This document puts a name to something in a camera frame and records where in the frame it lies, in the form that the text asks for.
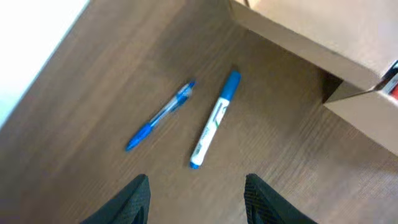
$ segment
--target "blue marker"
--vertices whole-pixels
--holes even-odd
[[[177,108],[182,106],[185,101],[191,96],[192,88],[195,82],[192,81],[181,88],[180,91],[153,117],[148,123],[130,139],[127,144],[126,151],[130,151],[136,147],[142,140],[144,140],[153,130],[153,128],[159,123],[170,112],[175,111]]]
[[[232,97],[235,94],[240,80],[241,74],[237,71],[232,71],[227,82],[225,83],[223,90],[221,91],[221,95],[218,98],[213,112],[211,112],[210,118],[207,121],[205,129],[200,136],[199,142],[195,150],[193,151],[190,160],[190,167],[192,169],[198,169],[203,163],[211,140],[216,134],[217,128],[220,125],[221,120],[223,119],[229,102],[232,100]]]

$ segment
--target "marker label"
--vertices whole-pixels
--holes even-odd
[[[216,134],[217,128],[223,119],[225,111],[229,105],[229,101],[224,98],[219,98],[215,110],[211,113],[209,120],[206,123],[205,129],[203,130],[200,140],[192,154],[191,162],[200,166],[205,159],[206,152],[210,146],[211,140]]]

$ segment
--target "whiteboard marker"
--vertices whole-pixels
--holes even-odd
[[[237,71],[232,71],[229,75],[229,78],[225,83],[223,90],[221,91],[221,95],[217,100],[213,112],[211,112],[210,118],[206,123],[205,129],[200,136],[199,142],[191,156],[190,167],[192,169],[198,169],[203,163],[211,140],[216,134],[217,128],[223,119],[229,102],[232,100],[236,88],[239,85],[240,79],[241,74]]]

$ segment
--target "pen tip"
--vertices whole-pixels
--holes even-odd
[[[131,149],[133,149],[134,147],[135,147],[134,145],[129,144],[128,146],[126,146],[125,150],[126,150],[126,152],[129,152],[129,151],[131,151]]]
[[[190,83],[189,83],[189,87],[190,88],[192,88],[194,85],[196,84],[196,81],[195,80],[192,80]]]

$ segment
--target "red object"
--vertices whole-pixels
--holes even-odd
[[[391,92],[391,96],[393,96],[395,99],[398,100],[398,86],[396,86],[394,90]]]

